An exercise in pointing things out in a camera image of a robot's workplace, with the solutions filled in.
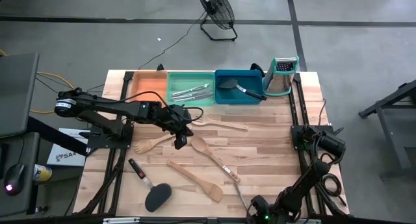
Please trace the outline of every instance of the box grater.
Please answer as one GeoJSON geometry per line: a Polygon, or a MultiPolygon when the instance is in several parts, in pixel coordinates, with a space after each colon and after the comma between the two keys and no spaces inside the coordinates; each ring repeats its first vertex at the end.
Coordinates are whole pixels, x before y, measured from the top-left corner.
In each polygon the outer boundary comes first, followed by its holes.
{"type": "Polygon", "coordinates": [[[286,95],[291,91],[293,75],[299,66],[299,58],[274,58],[263,79],[266,95],[286,95]]]}

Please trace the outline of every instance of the wooden table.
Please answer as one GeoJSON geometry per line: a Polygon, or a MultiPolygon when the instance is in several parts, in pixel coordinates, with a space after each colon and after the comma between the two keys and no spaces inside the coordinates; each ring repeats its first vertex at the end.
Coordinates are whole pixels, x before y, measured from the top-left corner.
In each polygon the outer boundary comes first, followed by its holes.
{"type": "MultiPolygon", "coordinates": [[[[103,97],[115,100],[120,98],[124,73],[125,70],[109,71],[103,97]]],[[[318,75],[315,72],[301,72],[300,75],[309,121],[312,125],[317,125],[323,104],[318,75]]],[[[294,93],[298,103],[296,88],[294,93]]],[[[300,166],[297,152],[291,142],[289,128],[293,123],[288,96],[269,97],[259,105],[214,105],[203,109],[205,115],[210,118],[242,123],[250,127],[249,131],[214,126],[193,126],[192,130],[196,136],[205,139],[211,151],[241,178],[239,187],[248,204],[253,196],[259,194],[269,203],[273,203],[280,191],[292,186],[298,179],[300,166]]],[[[115,118],[112,114],[103,115],[115,118]]],[[[300,124],[303,124],[300,115],[298,119],[300,124]]],[[[325,110],[322,114],[322,124],[328,124],[325,110]]],[[[136,124],[132,147],[141,139],[158,138],[165,134],[153,125],[136,124]]],[[[84,208],[101,186],[108,154],[108,149],[99,149],[86,159],[74,212],[84,208]]],[[[342,183],[338,165],[332,166],[330,173],[336,175],[342,183]]],[[[315,189],[312,189],[311,193],[314,208],[318,211],[315,189]]],[[[111,194],[112,187],[107,197],[107,208],[110,206],[111,194]]],[[[344,191],[341,196],[346,199],[344,191]]],[[[333,200],[342,211],[349,213],[348,208],[337,198],[333,200]]],[[[128,150],[117,216],[241,218],[245,217],[245,213],[233,181],[212,160],[197,153],[191,146],[176,150],[173,147],[173,140],[168,140],[143,155],[136,154],[132,149],[128,150]],[[135,159],[153,184],[166,182],[172,187],[171,198],[154,213],[148,212],[144,207],[149,189],[127,163],[129,158],[135,159]],[[199,186],[169,168],[166,165],[168,159],[177,162],[200,178],[219,185],[224,191],[221,202],[210,200],[199,186]]],[[[303,205],[302,216],[305,217],[306,214],[306,206],[303,205]]]]}

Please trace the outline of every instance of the black silicone spatula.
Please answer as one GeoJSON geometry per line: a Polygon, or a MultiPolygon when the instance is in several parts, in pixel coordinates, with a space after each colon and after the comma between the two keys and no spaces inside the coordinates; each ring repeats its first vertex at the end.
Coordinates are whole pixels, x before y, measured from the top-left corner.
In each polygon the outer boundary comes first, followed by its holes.
{"type": "Polygon", "coordinates": [[[227,88],[227,89],[231,89],[231,88],[238,88],[240,91],[242,91],[243,93],[247,94],[247,95],[251,95],[252,97],[255,97],[257,99],[260,100],[267,100],[267,97],[264,95],[259,95],[257,93],[253,93],[251,91],[248,91],[247,89],[243,88],[242,86],[239,86],[238,82],[236,79],[222,79],[220,84],[218,85],[219,88],[227,88]]]}
{"type": "Polygon", "coordinates": [[[152,183],[148,178],[146,178],[146,174],[142,171],[142,169],[136,164],[136,162],[130,158],[129,163],[131,167],[136,171],[136,174],[148,185],[150,188],[150,192],[144,201],[144,206],[146,210],[149,212],[154,212],[160,206],[163,205],[165,201],[169,199],[172,194],[172,189],[169,184],[159,184],[157,186],[153,186],[152,183]]]}

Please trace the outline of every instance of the concrete floor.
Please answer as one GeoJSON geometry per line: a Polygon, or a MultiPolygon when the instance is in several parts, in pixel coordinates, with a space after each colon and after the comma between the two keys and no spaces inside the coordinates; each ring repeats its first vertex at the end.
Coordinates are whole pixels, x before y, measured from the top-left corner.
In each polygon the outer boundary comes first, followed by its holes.
{"type": "MultiPolygon", "coordinates": [[[[294,0],[298,20],[415,21],[415,0],[294,0]]],[[[290,20],[287,0],[229,0],[236,19],[290,20]]],[[[0,14],[142,19],[196,19],[198,0],[4,0],[0,14]]],[[[186,33],[189,24],[16,23],[0,22],[0,48],[8,54],[40,53],[40,71],[58,73],[76,86],[104,82],[108,69],[135,69],[186,33]]],[[[207,28],[214,34],[215,25],[207,28]]],[[[296,54],[290,25],[236,25],[239,38],[211,42],[194,27],[189,35],[144,68],[266,68],[273,57],[296,54]]],[[[308,71],[317,71],[332,124],[344,127],[341,163],[351,213],[359,218],[416,222],[414,179],[382,182],[378,174],[398,166],[376,116],[357,112],[416,78],[416,27],[300,27],[308,71]]],[[[56,90],[63,87],[48,82],[56,90]]],[[[55,94],[36,84],[32,108],[50,110],[55,94]]],[[[84,128],[85,123],[36,115],[53,127],[84,128]]],[[[43,146],[46,161],[50,146],[43,146]]],[[[78,179],[43,189],[51,210],[65,212],[78,179]]]]}

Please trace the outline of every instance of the plastic bin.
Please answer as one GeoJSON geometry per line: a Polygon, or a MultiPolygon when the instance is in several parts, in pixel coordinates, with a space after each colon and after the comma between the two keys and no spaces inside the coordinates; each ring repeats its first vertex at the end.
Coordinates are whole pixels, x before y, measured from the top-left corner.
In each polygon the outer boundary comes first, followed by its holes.
{"type": "Polygon", "coordinates": [[[185,106],[211,106],[215,103],[215,76],[213,72],[169,72],[168,74],[168,89],[166,93],[166,100],[169,105],[185,105],[185,106]],[[204,99],[192,101],[172,101],[172,94],[197,86],[209,84],[205,89],[195,92],[210,91],[212,96],[204,99]]]}
{"type": "MultiPolygon", "coordinates": [[[[162,98],[166,95],[168,73],[166,71],[138,70],[133,76],[130,96],[145,91],[157,92],[162,98]]],[[[132,98],[130,101],[161,101],[153,93],[145,93],[132,98]]]]}
{"type": "MultiPolygon", "coordinates": [[[[236,79],[238,84],[243,88],[264,95],[262,76],[260,71],[256,70],[216,70],[215,83],[220,84],[222,79],[236,79]]],[[[225,89],[215,87],[215,101],[218,104],[231,105],[256,105],[261,100],[249,96],[238,88],[225,89]]]]}

